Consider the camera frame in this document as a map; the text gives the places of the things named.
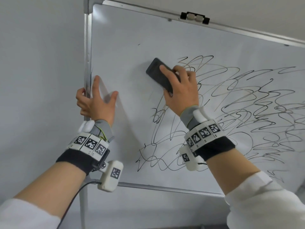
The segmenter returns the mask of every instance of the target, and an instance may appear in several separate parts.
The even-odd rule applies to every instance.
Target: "black clip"
[[[202,21],[203,24],[208,25],[209,22],[210,22],[210,19],[209,19],[209,18],[206,18],[205,15],[196,14],[196,13],[192,13],[192,12],[186,12],[186,13],[185,13],[185,12],[181,12],[180,19],[186,20],[187,17],[188,17],[188,14],[193,14],[193,15],[195,15],[195,16],[202,16],[202,17],[203,17],[203,21]]]

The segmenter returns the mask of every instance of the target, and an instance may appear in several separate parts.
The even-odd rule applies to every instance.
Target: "person's right arm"
[[[167,106],[191,130],[199,124],[193,117],[199,104],[196,73],[175,66],[180,83],[164,66],[160,70],[173,87],[172,96],[164,90]],[[206,163],[230,205],[227,224],[231,229],[305,228],[305,205],[299,198],[260,171],[237,149],[212,156]]]

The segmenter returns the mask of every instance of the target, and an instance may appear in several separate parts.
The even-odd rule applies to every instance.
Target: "white sleeve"
[[[0,206],[0,228],[56,229],[59,217],[20,199],[6,200]]]
[[[305,228],[305,205],[264,172],[248,177],[225,200],[230,229]]]

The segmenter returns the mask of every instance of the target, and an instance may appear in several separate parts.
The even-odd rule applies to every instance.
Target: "gray wrist strap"
[[[198,105],[193,105],[191,107],[186,108],[180,115],[181,121],[189,130],[192,130],[195,126],[199,125],[199,122],[195,119],[193,115],[193,111],[198,108]]]
[[[95,125],[93,129],[90,131],[91,134],[106,137],[108,142],[111,142],[114,139],[114,135],[112,133],[111,127],[105,120],[97,120],[95,121]]]

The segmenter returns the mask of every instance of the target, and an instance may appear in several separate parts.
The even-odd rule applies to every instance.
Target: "person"
[[[175,66],[181,78],[179,82],[164,66],[160,66],[160,70],[173,87],[173,95],[164,90],[167,106],[191,130],[198,125],[192,115],[199,104],[196,73]],[[113,92],[110,102],[104,103],[99,93],[99,79],[96,76],[93,82],[93,98],[83,95],[84,88],[77,91],[77,105],[81,115],[99,121],[103,131],[108,131],[114,121],[118,92]],[[198,153],[205,158],[230,205],[227,217],[230,229],[305,228],[305,205],[299,198],[260,171],[226,137],[214,140]],[[2,204],[0,228],[56,228],[91,170],[88,156],[66,150],[51,168]]]

